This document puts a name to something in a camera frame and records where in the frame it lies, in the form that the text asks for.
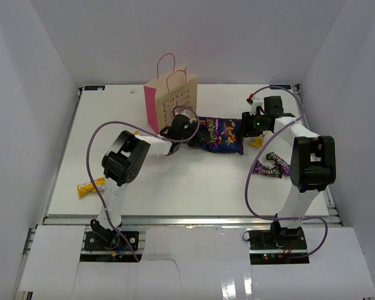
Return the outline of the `paper bag with pink handles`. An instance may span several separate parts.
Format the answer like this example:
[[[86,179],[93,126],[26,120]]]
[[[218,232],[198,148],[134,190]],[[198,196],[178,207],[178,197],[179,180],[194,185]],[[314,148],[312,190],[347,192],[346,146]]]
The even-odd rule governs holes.
[[[155,133],[159,133],[171,125],[176,106],[193,111],[197,109],[198,75],[188,72],[186,63],[156,74],[157,77],[147,82],[143,89],[147,123]]]

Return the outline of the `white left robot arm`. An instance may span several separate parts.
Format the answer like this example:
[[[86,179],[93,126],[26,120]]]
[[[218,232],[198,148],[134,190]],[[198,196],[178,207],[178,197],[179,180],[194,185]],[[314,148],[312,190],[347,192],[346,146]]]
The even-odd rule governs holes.
[[[175,115],[170,126],[159,134],[142,136],[122,131],[104,155],[104,193],[96,183],[93,188],[101,198],[102,208],[90,222],[96,241],[105,249],[115,249],[121,237],[116,229],[122,224],[122,208],[128,185],[138,176],[148,156],[170,156],[182,144],[196,146],[204,141],[199,132],[199,118],[191,119],[185,112]]]

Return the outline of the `purple blue candy bag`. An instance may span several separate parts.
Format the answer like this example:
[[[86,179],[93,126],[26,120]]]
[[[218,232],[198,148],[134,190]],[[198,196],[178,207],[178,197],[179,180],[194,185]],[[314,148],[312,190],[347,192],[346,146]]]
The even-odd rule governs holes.
[[[200,117],[199,120],[199,132],[204,134],[204,141],[199,144],[201,149],[218,154],[244,154],[240,119]]]

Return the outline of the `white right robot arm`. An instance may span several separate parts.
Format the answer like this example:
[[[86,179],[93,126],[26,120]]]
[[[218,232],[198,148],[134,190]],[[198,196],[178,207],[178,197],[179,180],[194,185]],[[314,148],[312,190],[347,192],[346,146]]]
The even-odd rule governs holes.
[[[240,136],[253,138],[265,131],[283,138],[291,147],[289,167],[291,189],[282,209],[271,218],[270,243],[277,249],[300,239],[303,221],[314,199],[336,180],[335,142],[308,130],[301,118],[284,112],[279,96],[264,102],[247,100],[251,111],[242,114]]]

